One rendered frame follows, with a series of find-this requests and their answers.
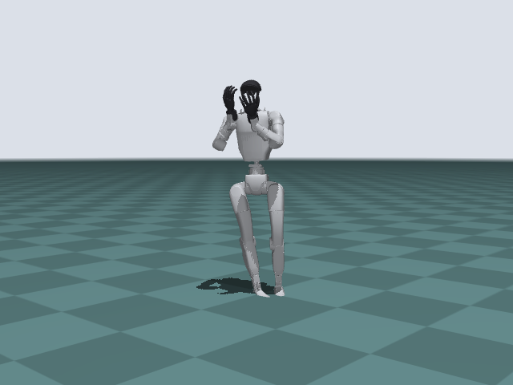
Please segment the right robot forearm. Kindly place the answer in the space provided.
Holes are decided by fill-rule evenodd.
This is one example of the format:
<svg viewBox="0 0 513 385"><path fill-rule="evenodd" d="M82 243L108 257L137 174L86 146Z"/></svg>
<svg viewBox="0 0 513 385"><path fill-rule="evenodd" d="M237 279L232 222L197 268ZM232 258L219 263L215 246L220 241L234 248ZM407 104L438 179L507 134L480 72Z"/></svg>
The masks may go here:
<svg viewBox="0 0 513 385"><path fill-rule="evenodd" d="M238 120L238 115L237 115L237 120ZM236 128L236 121L234 121L232 119L232 114L227 114L227 120L225 122L225 125L223 126L223 128L221 129L221 131L218 133L218 135L216 136L216 138L214 139L213 143L212 143L212 146L215 144L215 142L220 139L220 140L223 140L223 141L227 141L229 139L229 136L231 135L231 133L233 132L233 130Z"/></svg>

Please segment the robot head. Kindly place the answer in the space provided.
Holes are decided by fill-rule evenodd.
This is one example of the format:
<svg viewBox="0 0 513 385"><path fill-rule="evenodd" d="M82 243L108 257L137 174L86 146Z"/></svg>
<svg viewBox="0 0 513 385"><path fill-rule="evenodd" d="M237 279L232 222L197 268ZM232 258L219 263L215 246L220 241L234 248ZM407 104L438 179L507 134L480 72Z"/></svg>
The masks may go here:
<svg viewBox="0 0 513 385"><path fill-rule="evenodd" d="M242 94L246 93L246 91L248 92L249 95L251 95L251 92L255 95L256 93L256 98L255 98L255 104L257 104L257 96L259 95L260 91L261 91L261 86L260 84L256 81L256 80L248 80L248 81L245 81L241 87L240 87L240 92L241 92L241 96L242 96L242 99L244 101L244 97ZM245 101L244 101L245 103ZM246 104L246 103L245 103ZM260 110L258 110L260 111Z"/></svg>

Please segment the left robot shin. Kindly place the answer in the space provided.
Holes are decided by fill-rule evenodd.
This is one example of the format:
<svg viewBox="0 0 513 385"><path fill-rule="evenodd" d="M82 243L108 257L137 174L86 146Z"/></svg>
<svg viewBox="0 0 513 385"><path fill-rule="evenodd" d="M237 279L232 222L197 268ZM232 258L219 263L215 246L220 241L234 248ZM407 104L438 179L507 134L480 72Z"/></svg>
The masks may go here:
<svg viewBox="0 0 513 385"><path fill-rule="evenodd" d="M285 266L284 242L282 246L276 246L272 251L273 271L275 273L276 287L282 288L282 274Z"/></svg>

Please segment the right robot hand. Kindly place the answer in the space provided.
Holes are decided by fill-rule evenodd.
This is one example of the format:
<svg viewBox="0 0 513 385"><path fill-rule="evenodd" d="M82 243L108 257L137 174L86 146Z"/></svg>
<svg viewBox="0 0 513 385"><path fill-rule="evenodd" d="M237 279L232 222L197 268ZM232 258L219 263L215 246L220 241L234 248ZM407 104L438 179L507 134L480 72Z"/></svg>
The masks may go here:
<svg viewBox="0 0 513 385"><path fill-rule="evenodd" d="M224 89L224 94L223 94L223 101L224 101L224 105L225 107L228 109L226 111L226 114L232 114L232 119L234 121L237 120L237 113L236 113L236 110L234 109L234 94L235 94L235 91L237 91L237 89L234 89L235 87L232 87L232 86L228 86ZM230 89L231 88L231 89ZM232 91L232 89L234 89Z"/></svg>

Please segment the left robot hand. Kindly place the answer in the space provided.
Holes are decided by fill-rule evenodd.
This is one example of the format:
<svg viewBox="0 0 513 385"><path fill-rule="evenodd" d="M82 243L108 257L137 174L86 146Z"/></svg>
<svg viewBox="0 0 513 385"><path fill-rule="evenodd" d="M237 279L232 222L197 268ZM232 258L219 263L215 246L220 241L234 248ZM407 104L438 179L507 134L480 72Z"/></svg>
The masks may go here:
<svg viewBox="0 0 513 385"><path fill-rule="evenodd" d="M257 114L257 110L258 110L257 108L259 107L259 103L260 103L260 98L259 98L259 96L257 96L257 98L256 98L257 102L255 104L254 94L252 93L252 91L250 91L250 92L251 92L251 95L252 95L252 100L251 100L251 98L250 98L250 96L249 96L247 91L246 91L246 94L248 96L248 100L246 99L245 95L242 94L243 97L244 97L244 101L246 103L246 106L244 105L244 102L243 102L242 98L239 96L240 101L241 101L241 103L242 103L242 105L244 107L244 111L247 114L249 123L251 123L250 120L254 120L255 118L258 118L258 120L259 120L259 117L258 117L258 114ZM248 103L248 101L249 101L249 103Z"/></svg>

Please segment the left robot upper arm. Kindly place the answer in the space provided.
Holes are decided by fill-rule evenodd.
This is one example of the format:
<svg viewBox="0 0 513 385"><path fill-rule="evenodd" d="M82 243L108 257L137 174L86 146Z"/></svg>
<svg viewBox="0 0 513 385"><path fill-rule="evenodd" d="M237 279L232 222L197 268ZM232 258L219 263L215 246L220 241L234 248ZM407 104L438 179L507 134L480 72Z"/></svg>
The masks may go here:
<svg viewBox="0 0 513 385"><path fill-rule="evenodd" d="M278 111L271 111L269 112L269 122L272 125L272 132L278 134L283 139L281 144L274 140L269 140L269 147L272 149L277 149L284 143L284 120Z"/></svg>

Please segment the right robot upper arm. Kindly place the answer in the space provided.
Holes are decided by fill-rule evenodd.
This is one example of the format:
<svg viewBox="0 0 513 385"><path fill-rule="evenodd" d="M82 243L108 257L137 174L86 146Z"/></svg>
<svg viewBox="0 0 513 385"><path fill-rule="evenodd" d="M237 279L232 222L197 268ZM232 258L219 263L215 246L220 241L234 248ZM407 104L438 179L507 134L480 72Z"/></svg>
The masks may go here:
<svg viewBox="0 0 513 385"><path fill-rule="evenodd" d="M227 116L225 116L225 117L224 117L224 119L223 119L223 123L222 123L222 125L221 125L221 127L220 127L220 131L221 131L221 129L223 128L223 126L225 125L226 120L227 120ZM219 132L220 132L220 131L219 131ZM219 132L218 132L218 133L219 133ZM217 134L217 135L218 135L218 134ZM218 150L218 151L223 151L223 150L224 150L224 148L225 148L225 146L226 146L226 144L227 144L227 143L226 143L226 141L223 141L223 140L218 139L218 140L215 142L215 144L213 145L213 147L214 147L216 150Z"/></svg>

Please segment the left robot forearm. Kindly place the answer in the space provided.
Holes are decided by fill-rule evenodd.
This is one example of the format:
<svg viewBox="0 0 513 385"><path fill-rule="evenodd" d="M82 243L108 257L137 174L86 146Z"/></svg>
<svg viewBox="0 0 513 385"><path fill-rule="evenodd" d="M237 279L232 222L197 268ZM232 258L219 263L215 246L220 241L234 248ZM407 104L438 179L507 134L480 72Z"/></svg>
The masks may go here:
<svg viewBox="0 0 513 385"><path fill-rule="evenodd" d="M254 132L257 132L257 135L259 135L262 140L268 141L269 139L276 141L277 143L281 144L283 142L283 139L278 134L272 132L271 130L268 130L265 128L265 126L261 127L261 123L258 121L258 118L255 118L254 120L250 120L251 122L251 129Z"/></svg>

